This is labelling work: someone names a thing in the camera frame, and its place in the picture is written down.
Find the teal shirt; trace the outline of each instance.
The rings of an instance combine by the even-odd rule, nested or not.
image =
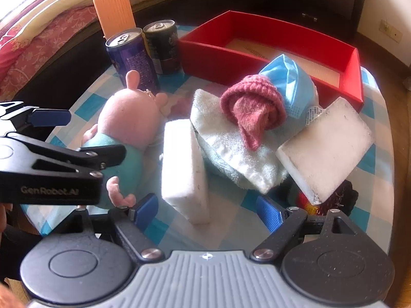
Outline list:
[[[123,145],[122,142],[109,137],[103,133],[97,133],[92,139],[87,141],[83,147],[108,146],[108,145]],[[143,177],[143,154],[137,148],[124,145],[126,148],[126,157],[122,163],[114,167],[107,167],[101,172],[104,174],[103,186],[101,187],[100,202],[97,207],[102,209],[111,209],[114,207],[110,198],[106,184],[109,178],[118,176],[120,192],[123,197],[128,194],[137,193],[137,187]]]

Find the purple can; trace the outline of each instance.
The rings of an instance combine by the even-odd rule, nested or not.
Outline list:
[[[124,87],[127,72],[136,70],[140,73],[138,89],[157,94],[160,86],[142,32],[141,28],[131,28],[110,37],[106,42],[107,52]]]

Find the red knitted item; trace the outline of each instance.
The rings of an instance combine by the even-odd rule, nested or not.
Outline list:
[[[262,75],[246,76],[228,88],[220,99],[221,110],[238,125],[247,149],[261,145],[265,130],[280,126],[287,118],[284,101],[277,88]]]

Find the can lid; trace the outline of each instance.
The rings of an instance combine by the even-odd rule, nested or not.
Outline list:
[[[143,31],[144,33],[164,31],[164,30],[167,30],[168,28],[171,28],[174,24],[175,22],[173,20],[161,20],[161,21],[147,24],[144,27]]]
[[[133,39],[141,36],[141,33],[143,31],[141,28],[131,28],[128,30],[124,30],[120,32],[119,34],[115,34],[114,36],[111,36],[107,42],[106,46],[107,47],[116,47],[116,46],[121,46],[124,45]]]

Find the blue face mask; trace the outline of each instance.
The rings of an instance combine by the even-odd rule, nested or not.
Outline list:
[[[268,77],[284,98],[284,107],[289,117],[305,121],[305,114],[314,101],[314,84],[293,60],[281,54],[261,72]]]

